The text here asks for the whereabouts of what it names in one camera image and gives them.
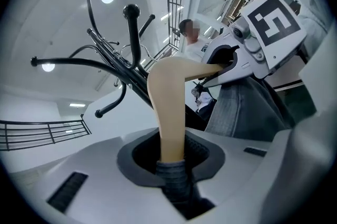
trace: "gray fabric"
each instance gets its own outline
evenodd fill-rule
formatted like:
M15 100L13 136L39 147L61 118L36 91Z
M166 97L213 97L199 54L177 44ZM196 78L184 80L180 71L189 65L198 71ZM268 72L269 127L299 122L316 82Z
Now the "gray fabric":
M272 141L294 126L276 92L265 82L245 78L223 85L206 132L241 139Z

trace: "ceiling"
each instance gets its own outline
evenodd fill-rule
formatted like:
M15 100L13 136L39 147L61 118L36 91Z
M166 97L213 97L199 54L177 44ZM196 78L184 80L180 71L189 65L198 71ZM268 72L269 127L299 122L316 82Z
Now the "ceiling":
M139 26L150 14L156 15L141 39L155 55L167 43L163 43L168 37L167 19L161 21L167 14L167 0L114 0L111 4L92 0L97 26L104 37L119 41L120 48L129 44L127 23L122 15L123 7L129 3L141 9ZM200 0L197 10L217 18L223 6L224 0ZM34 68L29 63L33 56L66 57L77 48L92 44L86 34L90 27L85 0L11 0L0 22L0 86L33 91L53 100L89 102L116 90L115 78L98 69L57 65L46 73L40 66ZM201 33L207 28L201 23ZM142 53L142 58L147 58L145 51ZM100 60L91 50L81 52L79 57Z
M150 15L146 0L114 0L104 4L92 0L98 28L107 39L128 44L127 23L122 15L129 3L141 9L139 25ZM85 0L11 0L1 23L1 84L47 93L60 98L77 98L93 101L114 90L102 87L106 79L104 71L86 67L57 65L46 73L41 67L34 68L29 60L38 57L65 57L80 46L91 44L86 34L90 28ZM142 38L153 52L153 27ZM91 50L80 57L97 59Z

